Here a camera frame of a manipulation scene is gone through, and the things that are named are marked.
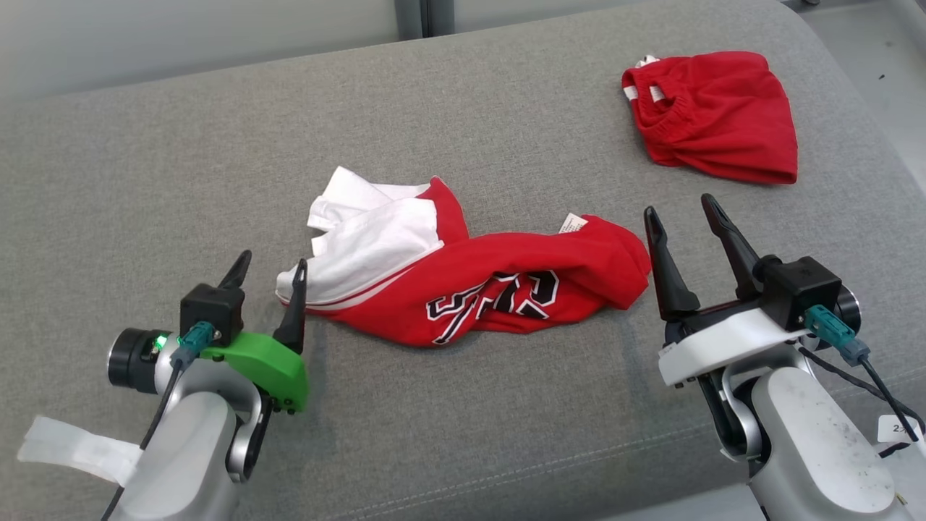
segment floor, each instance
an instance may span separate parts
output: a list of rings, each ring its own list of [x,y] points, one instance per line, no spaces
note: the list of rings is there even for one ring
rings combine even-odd
[[[926,9],[916,0],[788,4],[836,58],[926,191]]]

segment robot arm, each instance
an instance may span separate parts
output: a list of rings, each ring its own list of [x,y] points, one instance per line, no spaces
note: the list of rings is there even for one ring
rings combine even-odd
[[[268,337],[242,331],[249,262],[246,251],[219,287],[199,285],[181,301],[186,334],[129,328],[110,348],[110,383],[159,394],[161,407],[104,519],[230,518],[271,413],[305,408],[307,263],[300,260],[293,304]]]
[[[701,387],[721,452],[748,464],[750,489],[772,521],[912,519],[882,459],[800,352],[829,347],[805,328],[815,306],[847,324],[854,337],[861,326],[855,297],[810,257],[787,264],[760,259],[716,199],[705,194],[701,200],[736,276],[737,299],[700,309],[669,254],[656,211],[646,209],[654,286],[666,321],[658,362],[664,381]],[[756,376],[759,371],[764,374]]]

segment red fabric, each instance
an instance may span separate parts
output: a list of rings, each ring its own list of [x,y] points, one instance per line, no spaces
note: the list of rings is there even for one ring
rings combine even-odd
[[[469,230],[466,220],[463,219],[463,209],[457,201],[457,196],[450,191],[444,181],[436,175],[431,178],[431,185],[417,197],[430,199],[434,202],[437,212],[437,236],[444,244],[469,239]]]
[[[646,289],[643,243],[616,224],[584,215],[588,223],[567,234],[469,238],[457,198],[440,179],[419,197],[434,201],[444,247],[358,295],[307,313],[435,348],[473,329],[530,333],[579,322],[604,306],[626,310]]]
[[[633,116],[656,163],[750,183],[797,181],[791,107],[763,56],[662,58],[627,69],[622,84],[636,87]],[[654,101],[651,86],[665,99]]]

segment camera lens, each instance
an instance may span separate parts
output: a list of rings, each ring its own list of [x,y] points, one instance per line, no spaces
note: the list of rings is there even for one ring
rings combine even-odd
[[[834,311],[839,320],[851,327],[856,333],[862,328],[862,311],[858,307],[856,296],[848,287],[839,288],[839,297],[836,298],[836,309]]]
[[[169,333],[156,329],[142,330],[129,327],[116,337],[109,349],[106,374],[109,383],[135,389],[139,392],[157,394],[155,369],[157,356]]]

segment couch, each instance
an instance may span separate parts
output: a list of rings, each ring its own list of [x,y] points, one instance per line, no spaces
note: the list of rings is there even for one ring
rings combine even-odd
[[[621,73],[724,49],[781,79],[796,184],[645,154]],[[109,385],[112,338],[176,328],[180,298],[245,248],[245,327],[272,332],[275,276],[311,254],[308,206],[338,165],[441,176],[473,235],[555,233],[575,212],[643,237],[655,205],[706,305],[735,286],[700,209],[711,193],[759,255],[812,255],[844,279],[873,363],[926,411],[926,201],[858,93],[777,2],[654,0],[1,107],[0,517],[103,512],[112,484],[16,462],[33,416],[140,440],[157,400]],[[308,317],[307,411],[271,420],[235,519],[584,519],[745,480],[700,390],[663,384],[662,325],[652,289],[582,324],[435,350]],[[873,438],[886,405],[820,379]]]

